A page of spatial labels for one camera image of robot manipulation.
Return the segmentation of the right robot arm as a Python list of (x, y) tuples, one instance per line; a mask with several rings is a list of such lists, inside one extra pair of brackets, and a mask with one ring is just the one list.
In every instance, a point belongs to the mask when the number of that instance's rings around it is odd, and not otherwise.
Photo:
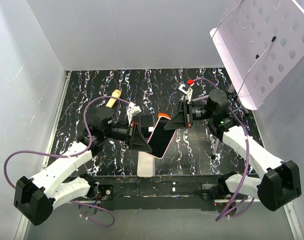
[(183, 100), (165, 130), (190, 128), (195, 121), (207, 120), (212, 135), (244, 158), (245, 167), (252, 167), (258, 177), (247, 173), (228, 173), (218, 179), (216, 192), (224, 199), (238, 194), (259, 199), (270, 211), (276, 211), (302, 194), (300, 170), (292, 160), (285, 162), (271, 154), (241, 126), (229, 110), (227, 93), (210, 91), (203, 106)]

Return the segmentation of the purple phone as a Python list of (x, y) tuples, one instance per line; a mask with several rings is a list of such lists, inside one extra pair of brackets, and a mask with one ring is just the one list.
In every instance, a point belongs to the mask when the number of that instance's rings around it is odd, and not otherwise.
[(145, 115), (141, 115), (139, 120), (140, 120), (140, 129), (141, 129), (142, 135), (145, 138), (147, 138), (146, 135), (147, 135), (148, 129), (145, 126)]

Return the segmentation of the cream phone case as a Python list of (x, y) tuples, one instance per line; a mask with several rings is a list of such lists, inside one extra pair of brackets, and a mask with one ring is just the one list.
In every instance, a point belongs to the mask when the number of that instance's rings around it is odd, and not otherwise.
[(155, 175), (155, 159), (152, 155), (140, 151), (138, 153), (137, 176), (151, 178)]

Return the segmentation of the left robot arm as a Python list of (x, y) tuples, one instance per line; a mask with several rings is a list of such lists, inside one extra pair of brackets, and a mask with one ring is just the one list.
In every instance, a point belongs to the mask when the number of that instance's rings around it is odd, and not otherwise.
[(108, 139), (123, 141), (131, 151), (151, 153), (141, 132), (140, 112), (140, 107), (132, 104), (127, 111), (129, 121), (119, 123), (113, 121), (112, 108), (100, 108), (90, 122), (90, 132), (78, 137), (66, 152), (67, 158), (60, 157), (31, 178), (22, 176), (16, 182), (14, 206), (36, 226), (45, 222), (54, 209), (71, 200), (95, 199), (99, 182), (94, 177), (84, 173), (67, 183), (65, 180), (96, 156)]

